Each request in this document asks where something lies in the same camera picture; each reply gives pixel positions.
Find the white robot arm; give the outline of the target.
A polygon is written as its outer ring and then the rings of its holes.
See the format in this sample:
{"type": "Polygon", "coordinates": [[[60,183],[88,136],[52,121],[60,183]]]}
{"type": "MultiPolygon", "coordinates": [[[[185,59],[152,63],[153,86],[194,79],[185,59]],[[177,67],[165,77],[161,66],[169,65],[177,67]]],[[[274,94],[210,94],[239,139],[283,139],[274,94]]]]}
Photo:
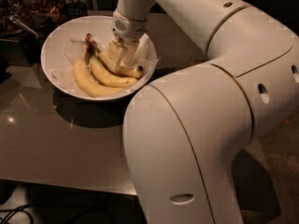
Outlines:
{"type": "Polygon", "coordinates": [[[298,105],[298,38],[242,0],[119,0],[113,31],[138,39],[159,5],[206,55],[127,106],[123,144],[148,224],[243,224],[232,163],[298,105]]]}

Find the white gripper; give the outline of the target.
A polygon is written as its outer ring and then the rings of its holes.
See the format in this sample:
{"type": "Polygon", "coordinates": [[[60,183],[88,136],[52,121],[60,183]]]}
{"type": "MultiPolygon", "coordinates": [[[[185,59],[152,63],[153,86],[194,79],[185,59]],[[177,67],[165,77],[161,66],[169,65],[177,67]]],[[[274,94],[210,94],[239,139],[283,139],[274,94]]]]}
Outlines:
{"type": "Polygon", "coordinates": [[[118,65],[131,68],[139,46],[137,41],[145,33],[146,26],[146,21],[128,19],[115,10],[111,30],[117,41],[115,39],[109,41],[108,57],[118,65]]]}

